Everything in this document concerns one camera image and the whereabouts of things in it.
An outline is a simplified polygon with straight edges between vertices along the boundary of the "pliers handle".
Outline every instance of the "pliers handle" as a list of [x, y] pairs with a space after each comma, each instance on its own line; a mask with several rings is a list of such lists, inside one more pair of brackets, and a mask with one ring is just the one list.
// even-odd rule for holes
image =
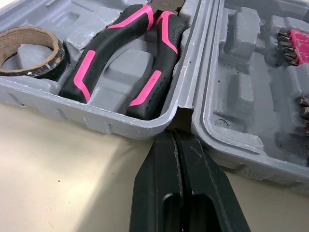
[[[84, 50], [60, 96], [88, 103], [108, 60], [117, 49], [143, 35], [154, 23], [154, 11], [148, 4], [131, 5]], [[127, 109], [127, 115], [150, 120], [169, 85], [178, 57], [178, 45], [185, 25], [172, 12], [157, 20], [157, 59], [150, 78]]]

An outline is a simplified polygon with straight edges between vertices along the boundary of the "screwdriver bit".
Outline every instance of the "screwdriver bit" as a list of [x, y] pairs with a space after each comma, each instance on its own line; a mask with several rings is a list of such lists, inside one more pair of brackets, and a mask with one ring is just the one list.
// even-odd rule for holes
[[279, 45], [281, 47], [290, 47], [290, 48], [292, 48], [292, 46], [293, 46], [293, 44], [291, 42], [282, 42], [282, 41], [279, 42]]
[[294, 49], [292, 49], [291, 47], [284, 47], [282, 51], [285, 53], [289, 53], [289, 52], [294, 52]]
[[278, 37], [278, 41], [291, 42], [291, 39], [289, 37], [281, 35], [281, 36]]

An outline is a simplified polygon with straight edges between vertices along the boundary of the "roll of tape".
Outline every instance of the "roll of tape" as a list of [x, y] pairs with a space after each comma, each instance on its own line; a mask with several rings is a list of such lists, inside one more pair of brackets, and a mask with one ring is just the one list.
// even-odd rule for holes
[[63, 44], [53, 33], [36, 27], [19, 27], [0, 33], [0, 67], [17, 53], [22, 44], [46, 46], [53, 52], [42, 63], [28, 69], [6, 70], [0, 68], [0, 76], [26, 75], [55, 81], [61, 77], [68, 62]]

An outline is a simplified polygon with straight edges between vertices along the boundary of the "tool case compartment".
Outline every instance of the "tool case compartment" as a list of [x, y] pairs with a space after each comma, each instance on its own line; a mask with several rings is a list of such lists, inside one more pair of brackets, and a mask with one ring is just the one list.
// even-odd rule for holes
[[[121, 47], [105, 66], [88, 104], [59, 97], [58, 94], [89, 42], [132, 4], [147, 0], [21, 0], [0, 12], [0, 31], [19, 26], [47, 29], [64, 42], [70, 64], [59, 81], [38, 80], [29, 76], [0, 77], [0, 100], [39, 109], [45, 115], [72, 119], [102, 133], [117, 133], [134, 139], [149, 139], [162, 132], [173, 119], [185, 75], [193, 75], [189, 65], [196, 63], [198, 31], [205, 15], [199, 0], [186, 1], [179, 17], [185, 22], [180, 59], [174, 69], [169, 92], [150, 121], [125, 116], [128, 104], [147, 82], [156, 58], [156, 27]], [[35, 52], [17, 53], [2, 66], [18, 69]]]
[[[20, 0], [0, 12], [0, 31], [36, 26], [67, 48], [58, 82], [0, 77], [0, 101], [30, 106], [102, 133], [149, 139], [178, 107], [193, 110], [192, 132], [214, 160], [239, 175], [271, 180], [309, 195], [309, 141], [297, 101], [309, 96], [309, 65], [291, 66], [278, 47], [281, 29], [309, 33], [309, 3], [299, 0], [187, 0], [187, 30], [170, 89], [150, 121], [124, 115], [156, 57], [152, 29], [119, 49], [88, 104], [58, 96], [83, 49], [127, 6], [145, 0]], [[18, 59], [4, 65], [14, 69]]]
[[193, 131], [218, 164], [306, 195], [309, 140], [297, 101], [308, 96], [309, 66], [289, 65], [277, 34], [309, 32], [308, 6], [214, 1], [193, 114]]

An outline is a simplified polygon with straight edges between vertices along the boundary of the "metal bit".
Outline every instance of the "metal bit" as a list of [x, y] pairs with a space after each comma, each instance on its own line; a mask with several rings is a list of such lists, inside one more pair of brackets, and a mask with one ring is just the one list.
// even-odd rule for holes
[[279, 45], [281, 47], [290, 47], [290, 48], [292, 48], [292, 46], [293, 46], [293, 44], [291, 42], [282, 42], [282, 41], [279, 42]]
[[294, 54], [294, 53], [285, 53], [284, 54], [284, 56], [287, 56], [287, 57], [291, 57], [291, 58], [293, 58], [293, 59], [296, 59], [296, 54]]
[[303, 107], [300, 111], [300, 116], [309, 117], [309, 107]]
[[282, 42], [290, 42], [291, 41], [291, 39], [289, 37], [286, 37], [286, 36], [283, 36], [283, 35], [279, 36], [277, 39], [278, 39], [278, 41], [282, 41]]
[[284, 48], [282, 49], [282, 51], [283, 51], [284, 53], [290, 53], [290, 52], [294, 52], [294, 49], [292, 49], [292, 48], [290, 48], [290, 47], [284, 47]]
[[298, 104], [303, 106], [309, 106], [309, 101], [303, 98], [298, 99]]
[[289, 37], [289, 34], [288, 33], [285, 33], [285, 32], [283, 32], [283, 31], [279, 31], [278, 32], [278, 36], [285, 36], [285, 37]]
[[287, 54], [284, 54], [284, 57], [285, 57], [288, 61], [293, 61], [293, 60], [295, 60], [295, 58], [293, 58], [293, 57], [291, 57], [291, 56], [289, 56], [289, 55], [287, 55]]
[[298, 65], [298, 61], [292, 60], [292, 61], [290, 61], [290, 64], [291, 64], [291, 65], [294, 65], [294, 66], [297, 66], [297, 65]]

